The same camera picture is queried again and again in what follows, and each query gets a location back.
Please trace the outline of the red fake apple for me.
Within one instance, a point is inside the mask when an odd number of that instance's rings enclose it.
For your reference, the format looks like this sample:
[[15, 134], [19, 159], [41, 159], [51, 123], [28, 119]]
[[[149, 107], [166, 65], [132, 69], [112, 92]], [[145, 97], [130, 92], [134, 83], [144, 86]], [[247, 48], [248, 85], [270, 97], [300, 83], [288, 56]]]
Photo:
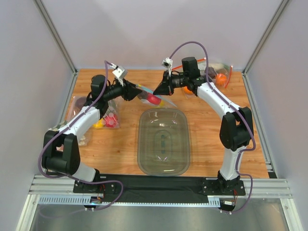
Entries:
[[147, 101], [153, 105], [159, 105], [160, 102], [161, 102], [161, 99], [158, 98], [157, 96], [155, 95], [152, 95], [152, 94], [148, 94], [148, 99]]

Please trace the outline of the blue zip top bag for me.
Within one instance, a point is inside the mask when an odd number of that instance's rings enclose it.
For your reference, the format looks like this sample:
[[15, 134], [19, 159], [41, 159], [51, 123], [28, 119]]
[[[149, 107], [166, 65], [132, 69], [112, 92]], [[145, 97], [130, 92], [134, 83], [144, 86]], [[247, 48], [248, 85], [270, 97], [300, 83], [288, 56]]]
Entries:
[[171, 100], [164, 98], [161, 95], [153, 95], [153, 91], [141, 84], [137, 84], [136, 88], [141, 90], [137, 95], [138, 99], [149, 106], [154, 108], [175, 108], [177, 107]]

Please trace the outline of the dark purple fake plum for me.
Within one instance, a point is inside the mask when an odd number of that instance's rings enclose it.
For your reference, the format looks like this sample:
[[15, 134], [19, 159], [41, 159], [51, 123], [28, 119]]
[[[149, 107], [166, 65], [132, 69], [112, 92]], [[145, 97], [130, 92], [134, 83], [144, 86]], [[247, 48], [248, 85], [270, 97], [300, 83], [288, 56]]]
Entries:
[[147, 92], [142, 92], [138, 95], [138, 98], [140, 100], [147, 100], [148, 99], [148, 93]]

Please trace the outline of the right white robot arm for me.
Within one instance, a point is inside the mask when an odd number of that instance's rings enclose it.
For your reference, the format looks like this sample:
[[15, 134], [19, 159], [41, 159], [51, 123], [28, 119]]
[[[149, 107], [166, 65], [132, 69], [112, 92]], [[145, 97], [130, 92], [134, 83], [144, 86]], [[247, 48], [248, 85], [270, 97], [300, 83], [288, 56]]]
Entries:
[[176, 88], [187, 87], [218, 114], [221, 119], [219, 138], [225, 148], [223, 164], [217, 180], [205, 186], [205, 189], [212, 193], [231, 193], [240, 185], [242, 153], [254, 138], [252, 112], [248, 107], [240, 107], [223, 95], [208, 74], [201, 75], [194, 57], [182, 59], [182, 72], [173, 72], [172, 64], [171, 58], [162, 61], [166, 70], [154, 95], [172, 95]]

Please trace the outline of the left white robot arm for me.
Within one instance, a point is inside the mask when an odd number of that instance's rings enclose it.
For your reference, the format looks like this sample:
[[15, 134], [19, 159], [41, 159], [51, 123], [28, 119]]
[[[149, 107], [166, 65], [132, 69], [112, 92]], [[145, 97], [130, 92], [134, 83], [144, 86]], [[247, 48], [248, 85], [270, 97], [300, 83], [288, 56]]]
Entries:
[[103, 118], [108, 103], [117, 97], [131, 101], [142, 92], [136, 84], [116, 78], [111, 83], [106, 76], [96, 75], [91, 79], [91, 91], [80, 112], [57, 131], [48, 130], [44, 136], [43, 149], [38, 158], [38, 169], [57, 172], [57, 177], [71, 177], [82, 183], [93, 184], [99, 171], [81, 162], [79, 141], [82, 136]]

